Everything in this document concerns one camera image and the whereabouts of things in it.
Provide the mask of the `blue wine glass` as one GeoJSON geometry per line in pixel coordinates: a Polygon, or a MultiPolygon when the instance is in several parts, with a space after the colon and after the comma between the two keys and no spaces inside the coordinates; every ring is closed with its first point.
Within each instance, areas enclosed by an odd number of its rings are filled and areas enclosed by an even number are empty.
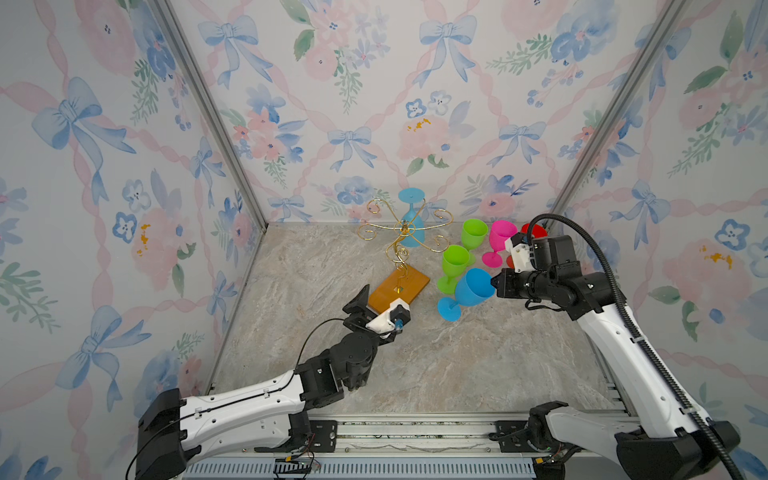
{"type": "Polygon", "coordinates": [[[452,297],[439,300],[437,310],[446,321],[456,322],[463,307],[472,307],[483,303],[496,295],[491,284],[491,276],[485,270],[472,268],[458,281],[452,297]]]}
{"type": "Polygon", "coordinates": [[[426,205],[425,193],[421,189],[410,187],[402,190],[398,198],[409,205],[409,210],[402,217],[403,225],[409,227],[409,235],[401,244],[406,248],[418,248],[425,241],[425,224],[420,213],[421,208],[426,205]]]}

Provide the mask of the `pink wine glass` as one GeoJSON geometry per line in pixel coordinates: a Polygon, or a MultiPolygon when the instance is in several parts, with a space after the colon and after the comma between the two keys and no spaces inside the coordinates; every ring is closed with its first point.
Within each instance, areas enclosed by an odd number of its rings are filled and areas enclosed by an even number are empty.
{"type": "Polygon", "coordinates": [[[506,249],[505,243],[518,233],[518,227],[507,220],[495,221],[488,234],[491,250],[482,256],[483,264],[488,268],[500,268],[503,264],[501,252],[506,249]]]}

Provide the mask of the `green wine glass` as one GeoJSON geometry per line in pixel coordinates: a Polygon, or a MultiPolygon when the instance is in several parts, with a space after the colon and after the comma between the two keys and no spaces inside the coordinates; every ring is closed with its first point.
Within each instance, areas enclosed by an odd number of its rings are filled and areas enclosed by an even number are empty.
{"type": "Polygon", "coordinates": [[[469,266],[470,259],[470,252],[461,245],[451,245],[443,252],[442,271],[444,275],[437,282],[441,293],[454,294],[459,277],[469,266]]]}
{"type": "Polygon", "coordinates": [[[468,219],[462,224],[461,243],[468,251],[479,248],[489,233],[488,225],[479,219],[468,219]]]}

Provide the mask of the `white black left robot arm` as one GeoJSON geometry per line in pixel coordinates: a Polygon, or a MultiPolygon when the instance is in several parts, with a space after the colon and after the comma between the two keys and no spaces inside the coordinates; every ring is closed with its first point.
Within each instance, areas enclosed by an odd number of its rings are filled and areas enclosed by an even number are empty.
{"type": "Polygon", "coordinates": [[[171,479],[200,460],[253,449],[258,453],[306,451],[314,438],[309,411],[342,400],[368,382],[381,346],[410,321],[402,299],[376,312],[363,287],[344,306],[348,329],[337,344],[273,379],[207,396],[185,397],[177,388],[159,393],[138,421],[137,453],[128,479],[171,479]]]}

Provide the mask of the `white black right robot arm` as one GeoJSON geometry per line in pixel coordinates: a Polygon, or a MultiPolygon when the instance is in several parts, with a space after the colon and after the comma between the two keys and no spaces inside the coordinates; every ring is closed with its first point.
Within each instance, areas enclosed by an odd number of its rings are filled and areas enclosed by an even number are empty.
{"type": "Polygon", "coordinates": [[[497,295],[529,306],[554,304],[577,323],[623,388],[634,414],[611,420],[562,401],[530,409],[526,425],[497,430],[503,446],[525,444],[543,454],[542,465],[562,468],[587,450],[618,464],[631,479],[692,479],[722,465],[741,472],[731,454],[740,435],[716,421],[680,385],[637,325],[617,283],[606,270],[585,274],[568,236],[505,242],[512,265],[492,281],[497,295]]]}

